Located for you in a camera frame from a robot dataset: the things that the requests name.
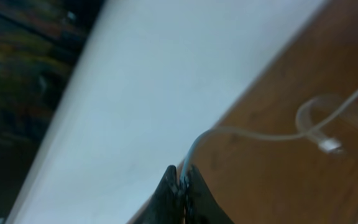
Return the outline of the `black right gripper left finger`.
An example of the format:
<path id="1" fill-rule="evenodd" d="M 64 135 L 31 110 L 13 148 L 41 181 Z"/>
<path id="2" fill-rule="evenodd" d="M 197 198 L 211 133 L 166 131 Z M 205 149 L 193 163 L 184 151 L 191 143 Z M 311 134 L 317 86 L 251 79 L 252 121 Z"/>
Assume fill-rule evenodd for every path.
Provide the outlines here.
<path id="1" fill-rule="evenodd" d="M 181 224 L 184 211 L 184 191 L 177 181 L 177 168 L 169 165 L 148 205 L 133 224 Z"/>

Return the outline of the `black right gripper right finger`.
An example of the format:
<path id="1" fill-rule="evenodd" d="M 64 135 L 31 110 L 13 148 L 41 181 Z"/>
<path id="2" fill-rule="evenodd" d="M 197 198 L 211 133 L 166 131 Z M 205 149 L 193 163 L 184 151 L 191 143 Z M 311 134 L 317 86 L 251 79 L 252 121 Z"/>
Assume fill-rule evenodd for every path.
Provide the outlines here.
<path id="1" fill-rule="evenodd" d="M 192 165 L 185 177 L 186 224 L 234 224 L 215 201 L 199 169 Z"/>

